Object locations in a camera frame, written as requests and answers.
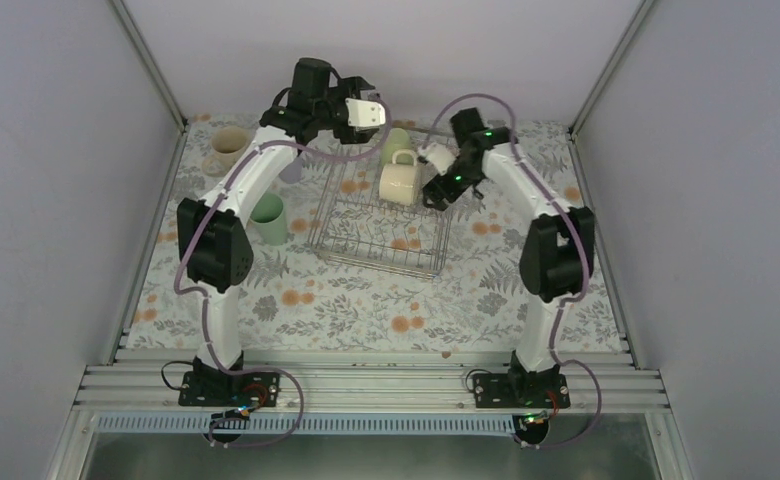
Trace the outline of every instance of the gray wall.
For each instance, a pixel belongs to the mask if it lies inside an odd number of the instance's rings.
[[[580,145],[696,474],[780,478],[780,2],[660,2]]]
[[[0,1],[0,479],[42,478],[176,128],[105,1]]]
[[[396,118],[486,91],[523,118],[568,123],[640,0],[126,3],[188,114],[263,111],[296,60],[316,56],[374,82]]]

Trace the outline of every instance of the cable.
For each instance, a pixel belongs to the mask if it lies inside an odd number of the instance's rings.
[[[552,416],[549,418],[555,418],[558,416],[558,412],[561,411],[561,407],[558,406],[558,397],[551,390],[546,390],[546,396],[552,401]]]
[[[256,392],[260,392],[260,395],[258,395],[258,406],[257,408],[260,408],[263,406],[264,403],[266,403],[266,398],[269,396],[269,390],[266,389],[263,385],[260,383],[252,383],[250,385],[246,385],[243,387],[243,393],[247,393],[250,390],[254,390]]]
[[[472,375],[475,372],[490,373],[489,371],[487,371],[487,370],[485,370],[483,368],[473,368],[472,370],[467,372],[467,376],[464,377],[464,388],[466,388],[467,391],[470,392],[470,393],[475,393],[474,389],[469,388],[469,377],[470,377],[470,375]]]
[[[289,91],[290,91],[290,87],[284,87],[284,89],[278,92],[278,95],[276,95],[275,98],[272,99],[272,106],[277,107],[281,103],[281,100],[284,99],[284,95],[286,95],[287,92]]]
[[[434,131],[437,130],[437,125],[440,123],[440,119],[443,118],[443,115],[446,114],[447,111],[449,111],[450,108],[454,107],[458,103],[468,100],[470,98],[484,98],[487,100],[492,100],[502,107],[505,108],[505,110],[508,112],[508,117],[511,121],[511,153],[514,155],[514,159],[517,162],[517,166],[522,169],[523,173],[526,174],[526,176],[531,180],[531,182],[534,184],[534,186],[540,190],[540,193],[543,195],[543,198],[546,199],[547,202],[549,202],[550,205],[555,209],[555,211],[558,213],[558,215],[563,219],[564,224],[567,227],[567,230],[570,232],[570,237],[572,237],[573,242],[575,242],[576,249],[578,250],[578,257],[579,261],[581,263],[581,291],[578,295],[571,298],[564,298],[561,299],[561,301],[558,303],[558,311],[555,313],[555,321],[552,324],[552,330],[549,333],[549,354],[552,356],[552,360],[555,361],[556,364],[564,367],[567,365],[578,365],[584,371],[587,372],[587,374],[590,376],[590,379],[593,381],[593,386],[596,389],[596,412],[593,414],[593,418],[590,420],[590,423],[587,425],[587,428],[581,431],[578,435],[575,437],[565,440],[563,442],[554,443],[550,445],[535,445],[534,447],[536,449],[553,449],[553,448],[559,448],[564,447],[567,445],[571,445],[580,439],[584,438],[591,430],[593,430],[594,427],[596,427],[596,424],[599,422],[600,417],[602,416],[602,388],[599,386],[599,379],[596,378],[596,374],[593,373],[593,371],[588,367],[584,362],[581,362],[579,360],[570,359],[570,360],[561,360],[560,357],[558,357],[558,353],[555,351],[555,339],[558,335],[558,330],[561,326],[561,320],[564,317],[564,308],[568,303],[576,303],[578,301],[581,301],[582,298],[587,294],[587,285],[590,283],[590,263],[588,263],[587,260],[587,254],[584,251],[584,246],[581,243],[581,238],[578,235],[578,231],[576,230],[575,226],[573,225],[573,222],[570,221],[570,218],[567,216],[567,213],[564,211],[563,208],[558,204],[558,202],[555,201],[555,196],[552,195],[552,193],[549,191],[549,187],[545,184],[545,182],[539,178],[537,178],[537,175],[534,174],[534,172],[528,168],[526,163],[522,160],[522,155],[520,155],[519,150],[517,150],[517,116],[514,113],[514,109],[511,108],[510,105],[508,105],[504,100],[502,100],[499,97],[495,97],[493,95],[488,95],[486,93],[470,93],[467,95],[462,95],[451,102],[449,102],[448,105],[443,107],[443,110],[440,111],[440,114],[437,115],[437,118],[434,119],[434,123],[431,124],[431,129],[428,132],[428,135],[425,137],[425,146],[428,146],[429,140],[431,139],[431,135]]]
[[[376,99],[376,102],[378,102],[382,107],[384,107],[386,125],[387,126],[391,125],[393,119],[390,116],[390,109],[387,108],[387,104],[384,103],[381,99]],[[229,370],[228,367],[222,364],[222,362],[219,360],[219,357],[216,356],[216,351],[214,350],[213,343],[211,342],[210,339],[210,331],[208,327],[208,310],[209,310],[209,303],[210,303],[210,295],[208,294],[207,289],[198,285],[190,286],[187,288],[181,287],[181,279],[184,277],[184,273],[187,270],[187,264],[190,261],[190,257],[192,257],[193,252],[196,250],[196,246],[199,243],[199,239],[201,238],[202,233],[205,231],[205,228],[207,228],[208,223],[210,223],[210,219],[213,218],[213,214],[219,209],[219,206],[222,204],[223,200],[225,200],[226,193],[228,193],[231,190],[231,187],[234,185],[234,182],[239,177],[240,172],[242,172],[243,169],[246,168],[246,165],[248,165],[248,163],[251,162],[252,159],[256,157],[258,153],[260,153],[264,149],[269,147],[276,147],[276,146],[291,147],[303,152],[309,152],[321,158],[330,159],[332,161],[351,162],[351,161],[370,157],[373,154],[379,152],[381,150],[381,147],[384,146],[384,142],[387,141],[387,137],[389,135],[390,135],[390,128],[385,128],[384,134],[382,135],[381,139],[373,148],[367,150],[366,152],[359,153],[357,155],[353,155],[350,157],[341,157],[338,155],[333,155],[330,153],[322,152],[320,150],[310,148],[305,145],[298,144],[296,142],[290,142],[287,140],[271,140],[269,142],[262,143],[257,148],[253,150],[249,150],[246,153],[246,155],[240,160],[240,162],[237,163],[234,166],[234,168],[231,169],[231,171],[228,173],[228,179],[225,181],[225,184],[223,186],[223,191],[220,192],[219,195],[217,195],[216,200],[214,200],[213,204],[210,206],[208,211],[202,217],[201,222],[199,222],[198,227],[196,227],[196,231],[193,232],[193,236],[190,239],[190,243],[187,245],[187,250],[185,250],[184,256],[181,258],[181,262],[178,265],[178,271],[175,272],[175,279],[172,284],[172,288],[175,291],[175,293],[178,295],[186,295],[192,292],[197,292],[202,295],[202,336],[204,338],[205,344],[207,345],[208,353],[210,354],[210,358],[213,360],[213,363],[216,364],[216,367],[219,369],[219,371],[221,371],[226,375],[231,375],[234,377],[249,375],[258,372],[273,372],[279,375],[283,375],[287,377],[287,379],[289,379],[291,382],[293,382],[293,385],[296,387],[296,391],[299,394],[299,413],[296,416],[296,421],[293,422],[293,425],[286,432],[273,438],[272,440],[254,442],[254,443],[242,443],[242,444],[234,445],[234,447],[237,448],[265,447],[289,438],[291,435],[293,435],[293,432],[295,432],[296,429],[299,428],[299,425],[302,422],[302,418],[304,417],[305,394],[298,380],[296,380],[296,378],[293,375],[291,375],[289,372],[282,370],[280,368],[263,366],[263,367],[247,368],[243,370]],[[213,429],[216,428],[216,426],[221,423],[222,421],[218,421],[218,422],[213,422],[211,424],[211,428],[209,432],[211,438],[211,445],[216,445],[216,444],[220,444],[223,446],[226,445],[223,444],[222,442],[213,440]]]
[[[188,365],[188,366],[192,367],[193,366],[193,362],[186,362],[184,360],[172,360],[171,362],[164,363],[163,366],[160,367],[160,378],[163,379],[163,384],[166,385],[166,388],[168,388],[170,390],[175,390],[176,392],[180,392],[181,391],[181,387],[173,387],[169,383],[169,380],[166,379],[166,373],[164,373],[164,371],[163,371],[164,369],[166,369],[166,367],[168,367],[170,365]]]

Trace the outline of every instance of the cream mug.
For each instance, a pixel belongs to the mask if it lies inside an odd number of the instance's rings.
[[[225,175],[246,152],[249,143],[249,132],[240,127],[230,126],[218,130],[210,139],[213,155],[202,162],[202,171],[213,177]]]
[[[401,149],[393,152],[391,163],[385,165],[381,172],[378,197],[388,202],[413,205],[416,202],[417,188],[419,187],[419,165],[396,163],[399,155],[410,155],[412,158],[416,158],[416,152],[413,150]]]

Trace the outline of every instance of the green cup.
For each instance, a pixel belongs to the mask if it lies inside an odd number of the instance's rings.
[[[287,216],[284,201],[278,195],[264,193],[249,218],[267,245],[283,245],[287,241]]]
[[[397,150],[413,150],[411,144],[411,136],[408,135],[407,130],[401,128],[393,128],[390,130],[390,134],[387,136],[387,141],[384,142],[384,146],[381,147],[381,166],[388,163],[398,163],[400,165],[414,165],[416,159],[411,155],[405,153],[399,155],[395,162],[392,161],[393,154]]]

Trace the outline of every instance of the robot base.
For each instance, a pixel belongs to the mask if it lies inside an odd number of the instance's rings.
[[[240,370],[243,358],[232,369]],[[259,402],[258,394],[266,390],[264,407],[274,407],[278,400],[280,376],[271,372],[256,372],[232,376],[209,367],[198,358],[193,359],[193,370],[184,374],[178,405],[182,407],[243,407]]]
[[[526,372],[516,352],[511,355],[508,373],[478,373],[472,376],[472,384],[476,408],[554,408],[551,397],[559,409],[570,406],[567,377],[560,373],[560,367]]]

